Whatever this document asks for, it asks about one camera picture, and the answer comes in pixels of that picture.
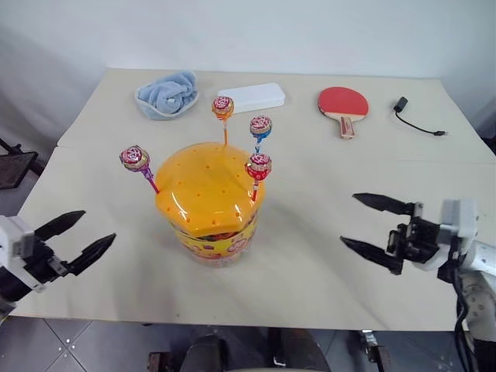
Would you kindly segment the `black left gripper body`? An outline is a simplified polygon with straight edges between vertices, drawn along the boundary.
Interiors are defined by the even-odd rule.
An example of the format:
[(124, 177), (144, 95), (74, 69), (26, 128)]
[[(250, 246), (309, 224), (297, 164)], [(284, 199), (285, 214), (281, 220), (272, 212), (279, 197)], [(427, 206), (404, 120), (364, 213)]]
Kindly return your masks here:
[(24, 259), (24, 269), (41, 284), (53, 282), (70, 273), (69, 264), (60, 260), (55, 252), (40, 239), (35, 239), (32, 254)]

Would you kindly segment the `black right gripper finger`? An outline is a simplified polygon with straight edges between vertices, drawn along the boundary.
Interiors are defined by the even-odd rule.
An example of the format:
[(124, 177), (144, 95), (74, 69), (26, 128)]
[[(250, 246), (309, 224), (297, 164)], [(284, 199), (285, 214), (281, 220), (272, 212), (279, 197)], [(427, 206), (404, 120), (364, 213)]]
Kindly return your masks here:
[(387, 268), (392, 274), (401, 273), (401, 260), (391, 256), (385, 250), (372, 244), (355, 239), (340, 237), (340, 240), (353, 252), (360, 255), (365, 260)]
[(413, 215), (414, 204), (399, 201), (386, 195), (371, 193), (355, 193), (353, 197), (366, 205), (380, 212), (390, 212), (395, 215)]

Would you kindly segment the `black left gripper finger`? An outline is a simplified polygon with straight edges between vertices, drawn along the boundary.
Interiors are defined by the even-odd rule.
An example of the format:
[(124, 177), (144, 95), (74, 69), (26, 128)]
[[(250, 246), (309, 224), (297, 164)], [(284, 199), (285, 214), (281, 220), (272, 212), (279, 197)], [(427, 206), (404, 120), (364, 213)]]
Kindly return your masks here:
[(66, 212), (36, 229), (35, 235), (42, 241), (59, 236), (69, 230), (84, 214), (84, 210)]
[(67, 264), (67, 271), (74, 276), (81, 274), (104, 255), (115, 238), (116, 234), (112, 233), (94, 241), (81, 252), (79, 257)]

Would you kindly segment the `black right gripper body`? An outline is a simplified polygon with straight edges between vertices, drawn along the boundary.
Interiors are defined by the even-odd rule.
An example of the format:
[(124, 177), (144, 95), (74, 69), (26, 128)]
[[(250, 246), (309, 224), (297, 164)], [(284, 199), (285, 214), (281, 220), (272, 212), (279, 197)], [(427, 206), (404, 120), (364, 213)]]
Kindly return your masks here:
[(388, 269), (392, 274), (399, 275), (404, 260), (425, 264), (438, 252), (440, 225), (422, 218), (423, 204), (419, 202), (393, 201), (387, 210), (410, 217), (408, 224), (399, 224), (396, 230), (389, 232), (387, 242), (386, 251), (393, 258)]

